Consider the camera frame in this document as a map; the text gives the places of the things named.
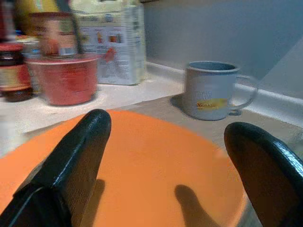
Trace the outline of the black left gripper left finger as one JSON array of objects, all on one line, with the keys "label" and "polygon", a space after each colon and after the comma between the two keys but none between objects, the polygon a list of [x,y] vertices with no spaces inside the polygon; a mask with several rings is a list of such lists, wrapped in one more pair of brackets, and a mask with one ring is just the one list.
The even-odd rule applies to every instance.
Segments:
[{"label": "black left gripper left finger", "polygon": [[110,132],[108,112],[88,112],[19,186],[0,227],[80,227]]}]

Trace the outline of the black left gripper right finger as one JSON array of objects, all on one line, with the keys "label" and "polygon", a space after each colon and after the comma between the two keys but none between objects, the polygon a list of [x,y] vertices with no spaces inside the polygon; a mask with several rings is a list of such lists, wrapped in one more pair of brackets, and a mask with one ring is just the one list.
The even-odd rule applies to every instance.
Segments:
[{"label": "black left gripper right finger", "polygon": [[303,161],[281,140],[246,122],[224,131],[227,153],[263,227],[303,227]]}]

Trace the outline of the orange round plate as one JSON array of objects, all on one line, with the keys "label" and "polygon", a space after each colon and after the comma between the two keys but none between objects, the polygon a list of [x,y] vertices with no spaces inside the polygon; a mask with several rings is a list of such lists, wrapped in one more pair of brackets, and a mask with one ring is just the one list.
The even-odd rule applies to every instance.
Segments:
[{"label": "orange round plate", "polygon": [[247,204],[209,140],[150,116],[109,111],[112,130],[80,227],[236,227]]}]

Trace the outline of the red instant noodle cup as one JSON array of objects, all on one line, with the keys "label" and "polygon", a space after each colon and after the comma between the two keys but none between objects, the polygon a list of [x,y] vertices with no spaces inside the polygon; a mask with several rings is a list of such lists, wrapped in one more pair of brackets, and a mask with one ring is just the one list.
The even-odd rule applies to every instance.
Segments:
[{"label": "red instant noodle cup", "polygon": [[96,54],[26,60],[37,80],[38,94],[55,106],[79,105],[93,99],[97,90],[97,62]]}]

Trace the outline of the grey enamel mug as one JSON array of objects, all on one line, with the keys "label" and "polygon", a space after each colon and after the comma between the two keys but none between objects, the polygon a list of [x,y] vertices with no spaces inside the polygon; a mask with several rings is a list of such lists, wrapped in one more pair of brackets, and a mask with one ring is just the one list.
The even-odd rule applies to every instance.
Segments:
[{"label": "grey enamel mug", "polygon": [[[219,61],[188,63],[182,96],[184,112],[199,120],[217,121],[249,106],[258,94],[258,82],[252,77],[241,76],[239,71],[239,67]],[[252,93],[243,104],[233,105],[232,95],[237,79],[252,84]]]}]

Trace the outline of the dark sauce jar red lid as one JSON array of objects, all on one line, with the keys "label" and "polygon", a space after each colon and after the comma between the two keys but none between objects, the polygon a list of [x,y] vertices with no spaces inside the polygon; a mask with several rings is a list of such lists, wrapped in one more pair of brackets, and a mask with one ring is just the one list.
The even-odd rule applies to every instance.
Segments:
[{"label": "dark sauce jar red lid", "polygon": [[22,51],[20,44],[0,43],[0,93],[7,102],[21,102],[33,97]]}]

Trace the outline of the white printed food bag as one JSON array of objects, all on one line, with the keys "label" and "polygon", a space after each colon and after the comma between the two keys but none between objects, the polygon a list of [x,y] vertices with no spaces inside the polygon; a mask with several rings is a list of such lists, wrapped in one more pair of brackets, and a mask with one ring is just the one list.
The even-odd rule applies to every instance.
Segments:
[{"label": "white printed food bag", "polygon": [[84,52],[98,55],[101,84],[136,85],[144,80],[145,32],[139,0],[71,0]]}]

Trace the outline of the brown canister with red lid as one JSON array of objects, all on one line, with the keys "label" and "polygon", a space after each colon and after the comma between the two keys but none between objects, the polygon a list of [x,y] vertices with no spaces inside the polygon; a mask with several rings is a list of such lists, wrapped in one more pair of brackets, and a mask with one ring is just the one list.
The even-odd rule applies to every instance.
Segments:
[{"label": "brown canister with red lid", "polygon": [[78,53],[76,32],[70,13],[36,12],[29,16],[44,56],[67,58]]}]

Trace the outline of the yellow food package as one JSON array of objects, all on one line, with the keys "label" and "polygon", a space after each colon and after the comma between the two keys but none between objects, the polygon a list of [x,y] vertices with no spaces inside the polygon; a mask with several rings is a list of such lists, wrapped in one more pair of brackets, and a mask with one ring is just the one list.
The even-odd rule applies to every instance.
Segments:
[{"label": "yellow food package", "polygon": [[33,35],[30,14],[40,12],[59,12],[55,0],[15,0],[15,23],[26,35]]}]

